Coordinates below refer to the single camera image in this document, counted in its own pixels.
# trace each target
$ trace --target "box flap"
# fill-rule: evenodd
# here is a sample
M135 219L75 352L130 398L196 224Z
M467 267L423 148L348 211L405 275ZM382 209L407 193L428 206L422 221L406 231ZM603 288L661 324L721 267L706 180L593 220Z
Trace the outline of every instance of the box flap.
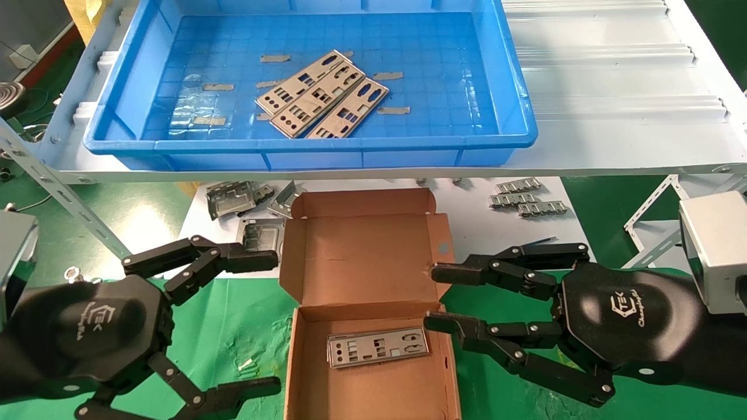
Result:
M307 218L285 226L280 285L301 306L436 302L449 285L430 266L453 250L435 209L426 188L304 193L292 212Z
M301 217L434 214L436 198L428 188L303 193L291 214Z

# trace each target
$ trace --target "blue crate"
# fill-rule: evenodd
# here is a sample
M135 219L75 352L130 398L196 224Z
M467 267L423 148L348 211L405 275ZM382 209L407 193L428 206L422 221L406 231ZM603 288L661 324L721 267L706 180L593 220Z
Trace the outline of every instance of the blue crate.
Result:
M324 140L256 119L258 82L331 49L368 75L403 72L379 106L411 113L373 112ZM291 59L261 63L268 54ZM84 142L132 170L291 171L495 167L536 137L500 0L142 0Z

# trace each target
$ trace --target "white conveyor shelf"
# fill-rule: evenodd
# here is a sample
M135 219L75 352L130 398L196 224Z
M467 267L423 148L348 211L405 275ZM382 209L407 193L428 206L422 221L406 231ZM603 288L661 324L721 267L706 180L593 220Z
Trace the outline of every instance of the white conveyor shelf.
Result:
M102 18L46 137L28 145L62 182L747 173L747 100L684 0L505 0L540 136L499 168L130 171L81 142L131 18L126 3Z

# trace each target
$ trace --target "rectangular hole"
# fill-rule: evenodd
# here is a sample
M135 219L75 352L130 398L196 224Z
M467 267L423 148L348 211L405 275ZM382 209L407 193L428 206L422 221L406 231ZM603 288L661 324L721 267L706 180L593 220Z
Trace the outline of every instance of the rectangular hole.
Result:
M60 197L62 197L63 200L67 201L68 203L72 203L72 200L67 195L65 195L64 192L57 190L57 194L60 194Z

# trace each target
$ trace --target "cardboard box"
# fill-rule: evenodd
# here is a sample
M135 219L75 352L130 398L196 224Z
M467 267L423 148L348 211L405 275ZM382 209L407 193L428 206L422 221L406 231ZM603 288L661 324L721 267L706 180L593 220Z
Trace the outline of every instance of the cardboard box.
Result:
M430 279L452 262L447 215L427 188L304 193L285 226L280 285L296 309L285 420L461 418L448 334L426 331L427 356L332 369L329 334L423 325L449 285Z

